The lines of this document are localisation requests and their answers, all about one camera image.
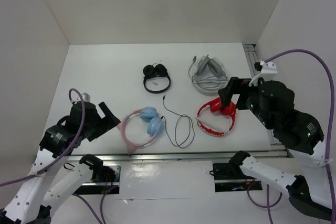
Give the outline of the pink blue cat-ear headphones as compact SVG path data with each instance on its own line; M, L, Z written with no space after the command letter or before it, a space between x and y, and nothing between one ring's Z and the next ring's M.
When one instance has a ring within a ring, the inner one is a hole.
M147 122L146 132L150 136L149 140L145 143L138 144L131 142L126 136L126 125L128 121L134 117L139 116L144 122ZM127 154L131 155L138 149L146 148L152 144L162 133L165 124L163 118L160 117L156 108L154 107L144 107L142 109L137 109L132 113L128 114L118 125L117 129L120 131L121 138L126 143Z

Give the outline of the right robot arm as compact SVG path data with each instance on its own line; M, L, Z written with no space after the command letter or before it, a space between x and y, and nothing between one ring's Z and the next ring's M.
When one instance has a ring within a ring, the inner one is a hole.
M254 177L282 192L291 205L306 216L335 222L335 194L330 189L327 143L316 118L295 109L295 93L279 81L264 81L250 86L250 79L230 78L218 91L222 105L237 94L238 110L250 110L300 165L295 175L275 169L239 151L229 160L235 178Z

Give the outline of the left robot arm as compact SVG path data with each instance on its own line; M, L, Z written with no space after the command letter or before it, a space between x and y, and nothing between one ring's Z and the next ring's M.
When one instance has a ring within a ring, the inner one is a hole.
M68 175L52 186L58 171L83 140L89 142L120 124L105 103L73 103L70 114L48 128L37 157L13 200L1 209L1 223L50 223L60 205L85 182L112 183L115 172L92 154L84 155Z

